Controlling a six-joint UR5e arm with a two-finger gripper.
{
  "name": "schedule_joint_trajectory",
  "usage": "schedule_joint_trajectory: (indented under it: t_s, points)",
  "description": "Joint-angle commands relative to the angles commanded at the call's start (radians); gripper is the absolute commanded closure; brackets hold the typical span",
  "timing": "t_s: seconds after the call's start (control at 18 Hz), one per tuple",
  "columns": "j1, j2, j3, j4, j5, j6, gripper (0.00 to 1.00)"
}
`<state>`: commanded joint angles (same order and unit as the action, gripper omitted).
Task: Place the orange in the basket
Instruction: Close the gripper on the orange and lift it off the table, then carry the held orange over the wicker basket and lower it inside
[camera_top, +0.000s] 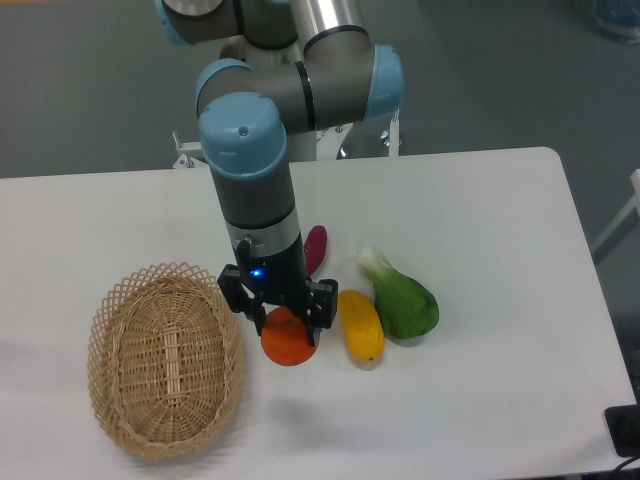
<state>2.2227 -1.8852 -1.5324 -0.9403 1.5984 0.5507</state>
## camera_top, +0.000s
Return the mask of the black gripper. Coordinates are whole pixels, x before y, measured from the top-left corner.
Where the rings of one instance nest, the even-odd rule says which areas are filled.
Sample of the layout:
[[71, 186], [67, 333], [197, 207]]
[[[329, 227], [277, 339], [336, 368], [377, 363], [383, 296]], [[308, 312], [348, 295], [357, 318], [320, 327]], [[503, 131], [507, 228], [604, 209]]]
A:
[[[237, 266], [227, 264], [217, 284], [234, 313], [242, 313], [262, 335], [266, 311], [263, 303], [302, 304], [301, 320], [309, 346], [319, 345], [323, 330], [330, 329], [337, 313], [339, 285], [333, 279], [312, 280], [306, 275], [301, 236], [285, 250], [254, 256], [247, 240], [235, 249]], [[245, 286], [256, 296], [251, 297]]]

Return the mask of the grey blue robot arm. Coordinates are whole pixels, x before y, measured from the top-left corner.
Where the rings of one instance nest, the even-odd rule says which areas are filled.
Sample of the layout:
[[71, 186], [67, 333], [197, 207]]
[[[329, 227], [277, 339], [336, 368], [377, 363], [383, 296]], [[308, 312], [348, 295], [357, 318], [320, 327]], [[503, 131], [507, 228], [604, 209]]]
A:
[[405, 97], [396, 50], [374, 44], [355, 1], [159, 1], [167, 37], [196, 45], [241, 38], [297, 59], [261, 68], [237, 55], [208, 65], [195, 87], [208, 164], [235, 261], [218, 283], [257, 328], [269, 305], [301, 322], [308, 344], [333, 322], [338, 285], [307, 272], [288, 161], [289, 141], [396, 111]]

